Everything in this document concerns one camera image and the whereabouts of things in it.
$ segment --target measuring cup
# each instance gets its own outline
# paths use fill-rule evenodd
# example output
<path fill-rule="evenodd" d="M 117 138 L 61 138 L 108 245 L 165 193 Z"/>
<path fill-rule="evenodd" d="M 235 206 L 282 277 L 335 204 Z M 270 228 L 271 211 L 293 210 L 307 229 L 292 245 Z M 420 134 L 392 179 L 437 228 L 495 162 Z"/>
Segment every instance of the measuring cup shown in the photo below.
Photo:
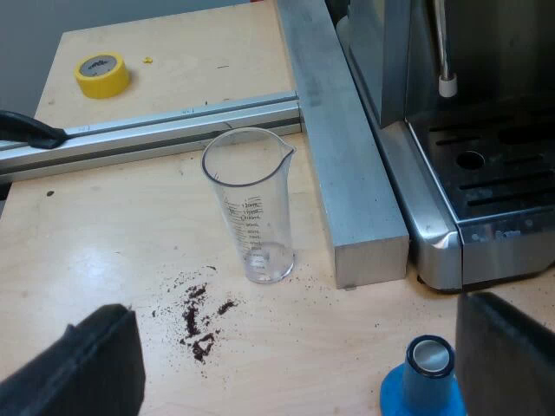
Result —
<path fill-rule="evenodd" d="M 274 283 L 293 269 L 287 173 L 295 147 L 262 128 L 230 130 L 202 155 L 246 277 Z"/>

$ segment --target espresso machine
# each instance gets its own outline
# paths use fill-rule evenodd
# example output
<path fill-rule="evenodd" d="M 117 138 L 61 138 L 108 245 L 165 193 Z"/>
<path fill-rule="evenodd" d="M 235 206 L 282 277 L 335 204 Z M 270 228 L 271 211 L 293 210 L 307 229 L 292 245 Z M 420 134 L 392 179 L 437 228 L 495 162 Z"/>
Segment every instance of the espresso machine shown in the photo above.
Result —
<path fill-rule="evenodd" d="M 432 288 L 555 261 L 554 16 L 552 0 L 351 0 L 337 26 Z"/>

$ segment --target black handle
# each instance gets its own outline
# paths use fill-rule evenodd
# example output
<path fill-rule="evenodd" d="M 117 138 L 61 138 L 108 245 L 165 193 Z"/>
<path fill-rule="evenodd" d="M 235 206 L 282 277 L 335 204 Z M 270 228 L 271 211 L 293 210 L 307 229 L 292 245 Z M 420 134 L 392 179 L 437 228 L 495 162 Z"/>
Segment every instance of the black handle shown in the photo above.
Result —
<path fill-rule="evenodd" d="M 21 141 L 39 149 L 53 149 L 68 139 L 54 128 L 23 114 L 0 110 L 0 140 Z"/>

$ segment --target yellow tape roll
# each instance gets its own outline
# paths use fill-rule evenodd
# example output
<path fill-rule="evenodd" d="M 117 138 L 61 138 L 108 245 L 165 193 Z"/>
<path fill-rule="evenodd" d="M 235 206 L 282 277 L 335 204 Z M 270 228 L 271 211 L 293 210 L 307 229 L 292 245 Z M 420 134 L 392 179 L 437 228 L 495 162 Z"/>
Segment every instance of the yellow tape roll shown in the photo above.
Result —
<path fill-rule="evenodd" d="M 75 79 L 89 98 L 108 98 L 129 85 L 129 73 L 120 54 L 89 56 L 75 67 Z"/>

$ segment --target gray wall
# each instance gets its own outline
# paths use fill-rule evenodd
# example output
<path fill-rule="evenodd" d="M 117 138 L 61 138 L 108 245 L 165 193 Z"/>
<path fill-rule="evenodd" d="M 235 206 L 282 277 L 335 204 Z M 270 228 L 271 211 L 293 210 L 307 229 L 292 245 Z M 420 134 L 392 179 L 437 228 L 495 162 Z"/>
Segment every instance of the gray wall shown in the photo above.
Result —
<path fill-rule="evenodd" d="M 34 115 L 62 32 L 248 0 L 0 0 L 0 109 Z"/>

